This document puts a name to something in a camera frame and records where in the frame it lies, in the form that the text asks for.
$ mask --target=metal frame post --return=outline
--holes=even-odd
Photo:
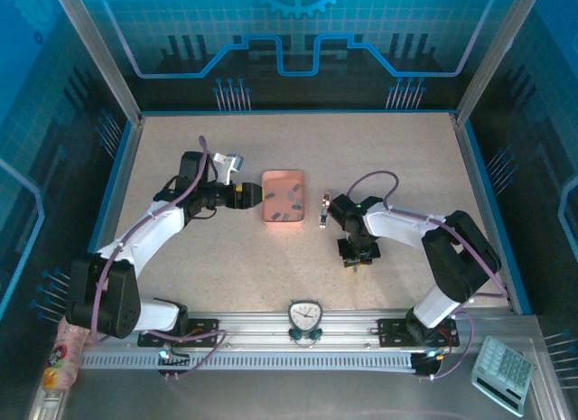
[[[456,111],[458,126],[465,124],[471,112],[478,104],[478,101],[480,101],[481,95],[491,81],[502,59],[512,46],[514,38],[532,10],[535,2],[536,0],[514,0],[512,3],[496,36],[486,51],[486,55],[481,60],[478,70],[471,79],[470,85],[461,98],[460,105]]]
[[[120,73],[112,54],[98,32],[97,26],[90,17],[89,10],[82,0],[58,0],[70,22],[79,34],[90,57],[108,84],[112,94],[117,99],[128,120],[135,126],[139,125],[142,113],[125,79]]]

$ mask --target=glass panel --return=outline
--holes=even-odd
[[[0,0],[0,29],[0,412],[12,419],[28,416],[62,315],[54,268],[87,249],[126,119],[57,0]]]
[[[545,335],[569,328],[574,337],[578,333],[577,11],[578,0],[537,0],[471,116],[531,307]],[[566,364],[573,369],[575,362]],[[564,373],[559,377],[569,376]],[[578,393],[568,399],[578,408]]]
[[[455,108],[512,0],[84,0],[143,110]]]

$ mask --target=wire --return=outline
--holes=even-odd
[[[92,316],[90,319],[90,332],[91,332],[91,337],[92,337],[92,341],[94,341],[95,343],[99,343],[102,341],[105,341],[106,339],[108,339],[109,336],[105,336],[102,339],[98,338],[98,311],[100,309],[100,300],[102,298],[102,291],[104,289],[104,285],[105,285],[105,281],[107,280],[108,277],[108,271],[110,271],[110,267],[112,266],[113,262],[115,261],[115,259],[117,258],[118,254],[121,252],[121,250],[123,249],[123,246],[126,244],[126,242],[142,227],[144,226],[149,220],[156,218],[157,216],[161,215],[162,213],[166,212],[167,210],[171,210],[172,208],[174,208],[176,205],[178,205],[181,201],[183,201],[189,194],[192,193],[192,191],[197,187],[197,184],[200,181],[200,178],[202,177],[202,174],[205,170],[205,166],[207,165],[207,158],[209,157],[209,148],[207,147],[207,141],[205,140],[204,136],[200,136],[199,137],[199,144],[200,147],[202,148],[202,157],[200,158],[200,166],[199,166],[199,171],[197,172],[197,176],[195,177],[194,181],[191,183],[191,185],[189,185],[189,188],[187,188],[185,190],[185,192],[183,194],[181,194],[178,198],[176,198],[173,201],[170,201],[169,203],[167,203],[166,205],[162,206],[161,208],[159,208],[158,210],[155,210],[153,213],[149,213],[146,217],[142,218],[140,221],[138,221],[130,230],[127,231],[127,233],[120,239],[119,244],[117,245],[117,247],[113,250],[113,252],[110,254],[110,257],[108,258],[107,262],[105,263],[104,268],[102,269],[102,272],[100,273],[100,278],[98,279],[98,283],[97,283],[97,290],[94,294],[94,304],[92,306]]]
[[[385,204],[387,204],[387,199],[389,199],[394,192],[396,192],[397,188],[399,187],[399,176],[397,176],[395,173],[390,172],[389,170],[375,170],[374,172],[370,172],[368,174],[364,174],[363,176],[361,176],[359,179],[357,179],[353,185],[350,186],[350,188],[347,191],[347,197],[349,197],[351,195],[351,192],[355,189],[355,187],[357,187],[360,183],[362,183],[363,181],[365,181],[367,178],[374,176],[376,174],[388,174],[389,176],[391,176],[392,178],[394,178],[394,180],[396,180],[396,183],[394,183],[394,186],[391,187],[391,190],[389,190],[386,194],[386,197],[383,198],[383,202]]]
[[[177,341],[179,343],[181,343],[183,341],[200,341],[202,339],[207,339],[209,337],[219,336],[220,334],[223,336],[220,338],[220,341],[213,347],[213,349],[210,350],[210,352],[201,361],[199,361],[192,369],[186,370],[183,373],[175,373],[174,374],[175,379],[178,379],[179,377],[186,377],[187,375],[190,375],[192,372],[194,372],[195,370],[197,370],[198,368],[203,366],[205,363],[207,363],[207,361],[209,361],[209,359],[215,354],[215,352],[217,352],[217,350],[219,350],[220,345],[227,338],[227,332],[225,330],[214,330],[211,332],[206,332],[204,334],[199,334],[198,336],[188,336],[188,337],[186,337],[186,336],[185,337],[170,336],[168,334],[164,334],[162,332],[155,331],[155,330],[150,330],[150,331],[148,331],[148,333],[152,334],[153,336],[156,336],[160,339],[165,339],[168,341]]]
[[[208,217],[193,217],[192,219],[212,219],[215,215],[217,215],[217,208],[213,210],[213,213],[210,214]]]
[[[439,332],[440,334],[442,334],[443,338],[446,339],[448,341],[448,348],[450,349],[450,351],[448,352],[448,355],[452,353],[452,347],[453,347],[453,337],[451,334],[448,334],[443,328],[440,328],[437,332]]]
[[[473,336],[475,334],[475,330],[474,330],[474,324],[473,324],[473,319],[471,318],[471,316],[466,313],[466,312],[457,312],[456,314],[463,314],[465,315],[466,318],[468,318],[468,321],[470,321],[470,339],[468,340],[468,344],[466,345],[466,349],[463,350],[463,353],[461,354],[460,359],[458,359],[458,362],[455,363],[451,368],[449,368],[447,371],[445,371],[443,374],[441,375],[435,375],[432,380],[436,380],[436,379],[440,379],[440,378],[444,378],[447,377],[448,375],[450,375],[452,372],[454,372],[465,360],[466,355],[468,355],[468,352],[470,351],[470,347],[471,347],[471,343],[473,342]]]
[[[387,200],[393,195],[394,192],[396,192],[397,188],[399,187],[399,177],[395,173],[390,172],[389,170],[376,170],[374,172],[371,172],[371,173],[368,173],[364,176],[361,176],[359,179],[357,179],[353,183],[353,185],[351,185],[350,189],[347,191],[348,197],[350,196],[351,192],[358,184],[365,181],[368,177],[373,176],[375,174],[380,174],[380,173],[388,174],[396,180],[396,183],[394,184],[394,186],[391,188],[391,190],[389,190],[387,192],[387,194],[383,198],[383,205],[385,206],[385,208],[387,210],[389,210],[390,212],[393,212],[395,214],[403,215],[405,217],[409,217],[412,219],[418,219],[420,221],[432,222],[436,226],[447,231],[450,235],[452,235],[454,238],[456,238],[458,240],[458,242],[464,247],[464,249],[466,249],[468,251],[468,253],[470,253],[470,255],[478,263],[478,265],[480,265],[481,269],[484,270],[484,272],[488,275],[488,277],[494,282],[496,287],[499,289],[500,295],[505,297],[505,298],[508,298],[508,292],[506,291],[506,288],[504,287],[502,282],[498,279],[498,276],[491,270],[491,268],[488,266],[488,264],[486,264],[486,262],[481,258],[480,254],[470,245],[470,243],[468,241],[466,241],[465,238],[462,237],[454,228],[451,228],[450,226],[441,222],[438,219],[433,219],[433,218],[430,218],[430,217],[422,215],[422,214],[416,214],[416,213],[413,213],[409,210],[399,210],[398,208],[394,208],[393,206],[389,205]]]
[[[187,338],[187,337],[190,337],[190,336],[192,336],[193,334],[196,334],[196,333],[198,333],[198,332],[202,332],[202,328],[197,327],[197,328],[195,328],[193,331],[189,332],[186,336],[182,336],[182,337],[183,337],[183,338]],[[184,354],[184,353],[179,353],[179,352],[177,352],[176,350],[174,350],[174,347],[175,347],[176,345],[178,345],[179,343],[184,343],[184,341],[176,341],[175,343],[171,344],[171,345],[170,345],[170,348],[169,348],[169,351],[170,351],[171,354],[172,354],[173,356],[175,356],[175,357],[180,357],[180,358],[182,358],[182,359],[187,359],[187,358],[189,358],[189,355]]]

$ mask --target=analog clock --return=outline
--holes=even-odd
[[[289,306],[289,323],[293,327],[291,336],[296,340],[303,335],[309,335],[310,339],[319,339],[322,335],[321,329],[318,329],[322,315],[322,305],[316,301],[293,302]]]

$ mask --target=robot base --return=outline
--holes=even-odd
[[[452,337],[452,346],[460,346],[460,336],[455,325],[455,320],[444,319],[433,330],[432,336],[425,343],[418,342],[407,330],[406,319],[379,319],[378,336],[381,348],[445,348],[449,346],[448,341],[442,336],[439,330],[445,331]]]

